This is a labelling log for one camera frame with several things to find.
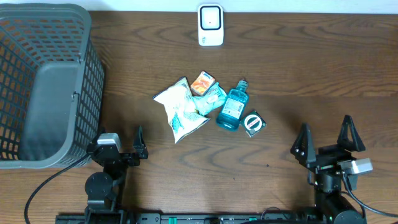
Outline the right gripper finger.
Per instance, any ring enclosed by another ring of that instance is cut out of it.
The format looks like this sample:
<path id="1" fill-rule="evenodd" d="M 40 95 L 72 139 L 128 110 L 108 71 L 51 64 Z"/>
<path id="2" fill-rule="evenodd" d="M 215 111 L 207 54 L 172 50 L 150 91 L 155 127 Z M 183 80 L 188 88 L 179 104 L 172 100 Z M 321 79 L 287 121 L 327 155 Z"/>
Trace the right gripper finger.
<path id="1" fill-rule="evenodd" d="M 343 119 L 337 144 L 350 152 L 363 152 L 366 150 L 350 115 L 345 115 Z"/>
<path id="2" fill-rule="evenodd" d="M 312 134 L 307 123 L 302 124 L 300 132 L 290 149 L 290 153 L 295 156 L 301 165 L 311 164 L 316 161 Z"/>

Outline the dark green round-logo packet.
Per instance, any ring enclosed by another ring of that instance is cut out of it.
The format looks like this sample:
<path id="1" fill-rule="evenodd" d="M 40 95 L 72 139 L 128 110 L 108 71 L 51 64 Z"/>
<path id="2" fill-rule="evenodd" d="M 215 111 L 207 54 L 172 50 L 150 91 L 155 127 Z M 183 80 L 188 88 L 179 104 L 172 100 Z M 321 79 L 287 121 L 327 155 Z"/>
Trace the dark green round-logo packet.
<path id="1" fill-rule="evenodd" d="M 252 138 L 264 129 L 267 123 L 256 110 L 252 110 L 240 120 L 240 125 L 244 128 L 246 134 Z"/>

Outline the cream snack bag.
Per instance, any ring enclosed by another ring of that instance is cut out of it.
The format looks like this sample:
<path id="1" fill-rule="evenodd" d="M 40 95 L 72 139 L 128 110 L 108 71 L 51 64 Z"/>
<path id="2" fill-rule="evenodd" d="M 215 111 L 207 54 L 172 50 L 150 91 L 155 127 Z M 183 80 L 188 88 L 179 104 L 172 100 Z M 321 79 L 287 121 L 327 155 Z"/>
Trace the cream snack bag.
<path id="1" fill-rule="evenodd" d="M 181 77 L 152 99 L 164 106 L 175 144 L 210 120 L 198 112 L 186 77 Z"/>

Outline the teal Listerine mouthwash bottle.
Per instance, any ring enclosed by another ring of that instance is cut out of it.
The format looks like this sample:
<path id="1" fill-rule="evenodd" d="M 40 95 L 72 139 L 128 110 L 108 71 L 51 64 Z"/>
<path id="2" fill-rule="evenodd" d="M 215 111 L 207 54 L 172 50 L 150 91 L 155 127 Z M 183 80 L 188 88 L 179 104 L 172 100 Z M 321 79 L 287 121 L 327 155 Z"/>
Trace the teal Listerine mouthwash bottle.
<path id="1" fill-rule="evenodd" d="M 238 82 L 236 88 L 230 89 L 226 102 L 216 119 L 218 126 L 228 131 L 238 130 L 243 111 L 249 101 L 249 96 L 246 93 L 247 88 L 248 82 L 242 79 Z"/>

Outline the small orange box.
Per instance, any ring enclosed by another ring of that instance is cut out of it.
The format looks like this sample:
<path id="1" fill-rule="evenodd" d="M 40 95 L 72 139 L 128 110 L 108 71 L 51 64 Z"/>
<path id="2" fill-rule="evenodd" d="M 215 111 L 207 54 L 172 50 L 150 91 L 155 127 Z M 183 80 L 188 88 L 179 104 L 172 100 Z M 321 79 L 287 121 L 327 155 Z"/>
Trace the small orange box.
<path id="1" fill-rule="evenodd" d="M 207 73 L 202 71 L 195 81 L 190 85 L 190 89 L 199 96 L 203 96 L 214 84 L 216 79 Z"/>

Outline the teal wet wipes packet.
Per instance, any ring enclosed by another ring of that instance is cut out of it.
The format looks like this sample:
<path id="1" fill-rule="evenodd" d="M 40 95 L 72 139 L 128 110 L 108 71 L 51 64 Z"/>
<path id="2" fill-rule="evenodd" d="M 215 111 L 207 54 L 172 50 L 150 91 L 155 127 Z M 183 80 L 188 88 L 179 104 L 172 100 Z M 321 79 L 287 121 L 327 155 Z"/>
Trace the teal wet wipes packet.
<path id="1" fill-rule="evenodd" d="M 226 102 L 227 94 L 219 83 L 216 82 L 205 95 L 194 96 L 193 101 L 196 109 L 202 116 L 206 116 L 211 111 L 223 106 Z"/>

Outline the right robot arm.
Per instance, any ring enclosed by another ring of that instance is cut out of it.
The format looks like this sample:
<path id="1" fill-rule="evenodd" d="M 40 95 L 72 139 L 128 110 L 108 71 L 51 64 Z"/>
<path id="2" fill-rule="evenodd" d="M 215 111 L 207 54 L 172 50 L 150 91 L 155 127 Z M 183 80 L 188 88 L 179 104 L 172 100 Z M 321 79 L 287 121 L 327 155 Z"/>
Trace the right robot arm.
<path id="1" fill-rule="evenodd" d="M 312 133 L 303 123 L 290 153 L 308 169 L 308 182 L 315 191 L 315 215 L 323 223 L 366 223 L 366 212 L 359 212 L 343 196 L 341 183 L 346 180 L 348 190 L 354 190 L 361 163 L 352 152 L 366 148 L 355 128 L 353 119 L 343 119 L 336 144 L 315 149 Z"/>

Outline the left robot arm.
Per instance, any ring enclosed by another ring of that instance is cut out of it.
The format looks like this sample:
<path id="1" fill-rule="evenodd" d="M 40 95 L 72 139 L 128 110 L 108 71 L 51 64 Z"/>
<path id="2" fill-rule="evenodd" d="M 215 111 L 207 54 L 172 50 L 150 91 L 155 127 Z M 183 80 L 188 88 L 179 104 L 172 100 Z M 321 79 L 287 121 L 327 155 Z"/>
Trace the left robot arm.
<path id="1" fill-rule="evenodd" d="M 121 152 L 121 141 L 116 133 L 100 133 L 89 143 L 86 152 L 91 160 L 103 167 L 88 177 L 85 192 L 88 205 L 85 223 L 135 223 L 133 212 L 121 208 L 127 170 L 148 158 L 142 127 L 136 129 L 133 152 Z"/>

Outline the white barcode scanner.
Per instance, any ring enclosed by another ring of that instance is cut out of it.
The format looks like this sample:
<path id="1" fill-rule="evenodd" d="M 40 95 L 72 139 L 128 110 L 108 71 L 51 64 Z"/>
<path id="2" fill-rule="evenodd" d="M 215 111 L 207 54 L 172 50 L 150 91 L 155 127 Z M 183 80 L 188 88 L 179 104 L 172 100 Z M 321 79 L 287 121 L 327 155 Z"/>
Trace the white barcode scanner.
<path id="1" fill-rule="evenodd" d="M 223 7 L 202 4 L 198 7 L 198 43 L 202 47 L 220 46 L 224 42 Z"/>

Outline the grey plastic mesh basket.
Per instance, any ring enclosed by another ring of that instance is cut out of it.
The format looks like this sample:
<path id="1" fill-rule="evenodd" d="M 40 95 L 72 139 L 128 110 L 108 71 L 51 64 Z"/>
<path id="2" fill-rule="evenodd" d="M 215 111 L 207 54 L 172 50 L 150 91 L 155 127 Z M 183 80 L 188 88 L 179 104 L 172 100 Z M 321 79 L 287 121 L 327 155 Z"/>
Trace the grey plastic mesh basket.
<path id="1" fill-rule="evenodd" d="M 1 168 L 84 166 L 104 69 L 76 4 L 1 5 Z"/>

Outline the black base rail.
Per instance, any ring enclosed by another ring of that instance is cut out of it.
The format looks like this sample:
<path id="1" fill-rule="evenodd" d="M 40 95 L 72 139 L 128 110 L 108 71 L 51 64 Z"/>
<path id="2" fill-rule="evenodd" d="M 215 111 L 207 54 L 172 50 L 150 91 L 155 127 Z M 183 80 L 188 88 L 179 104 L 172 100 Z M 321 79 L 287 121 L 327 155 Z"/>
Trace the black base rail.
<path id="1" fill-rule="evenodd" d="M 206 215 L 161 215 L 158 213 L 141 213 L 128 215 L 58 215 L 55 223 L 130 223 L 130 224 L 238 224 L 238 223 L 340 223 L 355 224 L 366 223 L 362 215 L 349 212 L 346 215 L 327 217 L 309 215 L 304 213 L 282 213 L 277 211 L 267 212 L 263 215 L 231 215 L 231 214 L 206 214 Z"/>

